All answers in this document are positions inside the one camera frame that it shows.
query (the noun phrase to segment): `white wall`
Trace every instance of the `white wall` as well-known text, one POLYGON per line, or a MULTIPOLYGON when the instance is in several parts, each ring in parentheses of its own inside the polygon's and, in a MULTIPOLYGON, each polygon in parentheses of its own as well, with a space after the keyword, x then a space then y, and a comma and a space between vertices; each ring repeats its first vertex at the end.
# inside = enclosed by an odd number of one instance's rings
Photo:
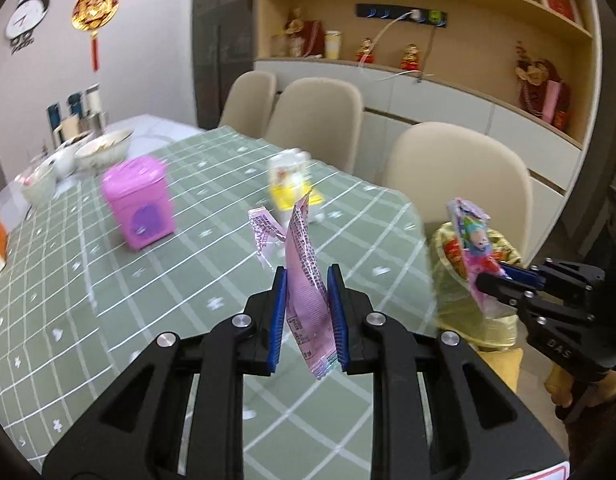
POLYGON ((44 141, 52 145, 46 108, 59 102, 65 118, 69 94, 96 82, 110 121, 153 114, 196 124, 192 0, 120 0, 99 32, 97 74, 90 36, 70 23, 77 0, 50 0, 34 43, 11 55, 5 28, 18 1, 6 0, 0 10, 0 162, 9 180, 28 154, 44 141))

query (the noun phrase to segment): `candy package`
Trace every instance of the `candy package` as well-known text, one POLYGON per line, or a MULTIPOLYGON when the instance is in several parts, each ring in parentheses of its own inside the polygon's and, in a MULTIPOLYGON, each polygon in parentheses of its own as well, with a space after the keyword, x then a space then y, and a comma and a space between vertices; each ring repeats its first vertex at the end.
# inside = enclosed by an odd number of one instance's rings
POLYGON ((308 202, 307 194, 294 205, 287 230, 264 207, 250 210, 248 216, 255 235, 257 256, 263 264, 270 265, 270 254, 277 240, 285 245, 286 321, 308 368, 320 379, 337 362, 337 348, 328 293, 306 229, 308 202))
POLYGON ((476 304, 488 318, 510 316, 514 313, 514 309, 480 292, 475 285, 476 277, 482 272, 507 277, 505 270, 492 255, 492 246, 488 239, 490 217, 472 202, 461 198, 450 200, 447 209, 459 240, 470 293, 476 304))

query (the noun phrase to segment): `ceramic bowl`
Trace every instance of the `ceramic bowl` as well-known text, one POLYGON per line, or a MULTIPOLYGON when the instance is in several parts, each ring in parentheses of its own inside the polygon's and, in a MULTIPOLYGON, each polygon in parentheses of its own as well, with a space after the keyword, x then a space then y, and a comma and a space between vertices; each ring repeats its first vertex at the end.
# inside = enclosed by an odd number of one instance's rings
POLYGON ((80 170, 102 171, 126 160, 133 130, 117 130, 87 142, 74 154, 80 170))
POLYGON ((21 185, 21 194, 36 208, 44 206, 54 196, 57 179, 53 166, 54 161, 46 159, 38 168, 29 171, 27 178, 18 176, 16 179, 28 183, 21 185))
POLYGON ((86 133, 81 137, 74 137, 64 142, 56 151, 48 157, 54 162, 53 171, 57 180, 63 180, 67 176, 74 173, 77 164, 74 160, 74 154, 77 150, 91 141, 94 137, 92 132, 86 133))

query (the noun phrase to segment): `power strip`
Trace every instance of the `power strip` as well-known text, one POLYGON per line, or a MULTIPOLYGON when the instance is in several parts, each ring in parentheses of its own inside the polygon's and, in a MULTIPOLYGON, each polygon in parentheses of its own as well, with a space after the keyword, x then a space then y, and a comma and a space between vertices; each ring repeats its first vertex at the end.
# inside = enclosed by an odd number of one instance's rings
POLYGON ((380 20, 395 20, 404 14, 409 14, 399 21, 431 25, 445 28, 448 23, 448 13, 443 10, 420 9, 382 4, 357 4, 358 18, 379 18, 380 20))

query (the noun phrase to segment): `white cable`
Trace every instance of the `white cable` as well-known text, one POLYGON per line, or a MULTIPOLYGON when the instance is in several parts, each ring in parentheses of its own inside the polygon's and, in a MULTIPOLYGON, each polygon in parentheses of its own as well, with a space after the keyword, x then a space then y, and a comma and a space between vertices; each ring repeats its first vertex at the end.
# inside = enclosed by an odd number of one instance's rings
MULTIPOLYGON (((388 25, 386 25, 385 27, 383 27, 383 28, 381 29, 381 31, 379 32, 379 34, 377 34, 377 36, 374 38, 373 42, 370 44, 370 48, 368 49, 368 52, 366 52, 365 54, 363 54, 363 56, 361 57, 361 59, 360 59, 360 61, 359 61, 359 64, 357 65, 357 66, 358 66, 358 68, 359 68, 359 72, 361 73, 361 75, 362 75, 364 78, 366 78, 366 79, 368 79, 368 80, 370 80, 370 81, 373 81, 373 82, 379 82, 379 81, 386 81, 386 80, 388 80, 388 79, 392 79, 393 77, 396 77, 396 76, 398 76, 398 75, 409 74, 409 73, 412 73, 412 72, 417 73, 417 74, 419 74, 420 76, 421 76, 421 75, 423 75, 423 73, 422 73, 420 70, 406 70, 405 72, 399 72, 399 73, 397 73, 397 74, 392 74, 392 75, 390 75, 390 76, 388 76, 388 77, 384 77, 384 78, 381 78, 381 79, 373 79, 373 78, 371 78, 371 77, 369 77, 369 76, 366 76, 366 75, 363 73, 363 66, 364 66, 364 64, 365 64, 365 59, 366 59, 366 58, 368 57, 368 55, 369 55, 369 54, 373 51, 374 47, 375 47, 375 46, 376 46, 376 44, 379 42, 380 38, 383 36, 383 33, 384 33, 386 30, 388 30, 388 29, 389 29, 389 28, 390 28, 390 27, 391 27, 394 23, 399 22, 400 20, 403 20, 404 18, 407 18, 407 17, 408 17, 411 13, 412 13, 412 11, 411 11, 411 10, 408 10, 408 12, 406 12, 405 14, 402 14, 401 16, 399 16, 398 18, 396 18, 395 20, 392 20, 390 23, 388 23, 388 25)), ((430 37, 430 41, 429 41, 429 44, 428 44, 428 48, 427 48, 426 53, 425 53, 425 59, 426 59, 426 60, 427 60, 427 55, 428 55, 428 52, 430 51, 430 48, 431 48, 431 46, 432 46, 432 40, 433 40, 433 38, 434 38, 434 29, 433 29, 433 32, 431 33, 431 37, 430 37)))

